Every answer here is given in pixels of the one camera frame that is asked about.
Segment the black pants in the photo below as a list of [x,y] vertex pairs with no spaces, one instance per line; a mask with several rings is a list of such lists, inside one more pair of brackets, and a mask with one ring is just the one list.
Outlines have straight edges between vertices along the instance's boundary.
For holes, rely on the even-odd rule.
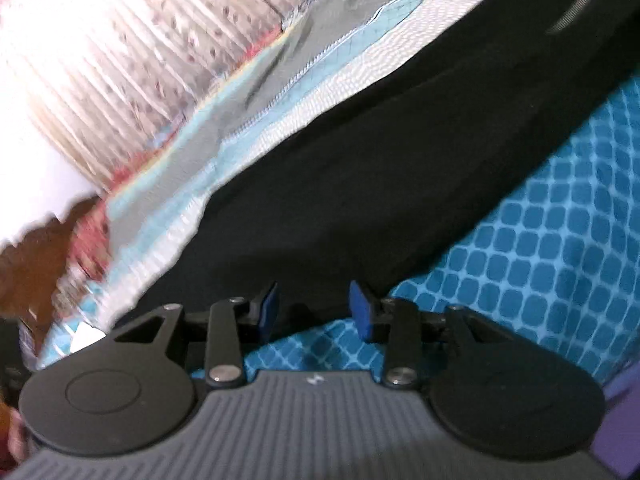
[[277,282],[276,330],[344,318],[427,271],[637,68],[639,0],[484,0],[209,199],[177,263],[120,317],[204,312]]

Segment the red floral pillow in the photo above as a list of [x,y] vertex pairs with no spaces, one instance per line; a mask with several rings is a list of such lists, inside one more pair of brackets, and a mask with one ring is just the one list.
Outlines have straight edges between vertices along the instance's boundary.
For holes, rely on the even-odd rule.
[[52,296],[59,316],[70,315],[79,307],[90,285],[104,277],[111,262],[106,200],[97,195],[80,200],[70,208],[63,226],[70,232],[66,267]]

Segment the patchwork teal grey bedspread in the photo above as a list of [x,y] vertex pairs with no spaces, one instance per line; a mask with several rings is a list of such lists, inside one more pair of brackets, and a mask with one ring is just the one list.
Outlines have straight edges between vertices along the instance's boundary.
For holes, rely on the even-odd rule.
[[40,366],[282,288],[251,370],[372,368],[350,284],[464,304],[605,379],[639,338],[639,0],[316,0],[106,203]]

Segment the carved brown wooden headboard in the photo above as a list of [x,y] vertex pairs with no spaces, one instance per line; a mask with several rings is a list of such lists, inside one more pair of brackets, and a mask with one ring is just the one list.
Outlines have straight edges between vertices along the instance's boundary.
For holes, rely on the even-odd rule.
[[52,295],[66,269],[77,222],[98,202],[96,195],[74,203],[66,216],[54,214],[1,248],[1,316],[44,325],[52,318]]

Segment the patterned beige curtain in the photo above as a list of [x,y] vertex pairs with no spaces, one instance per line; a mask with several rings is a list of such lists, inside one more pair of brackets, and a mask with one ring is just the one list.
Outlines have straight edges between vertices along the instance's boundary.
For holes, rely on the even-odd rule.
[[304,1],[88,0],[70,16],[37,125],[105,188]]

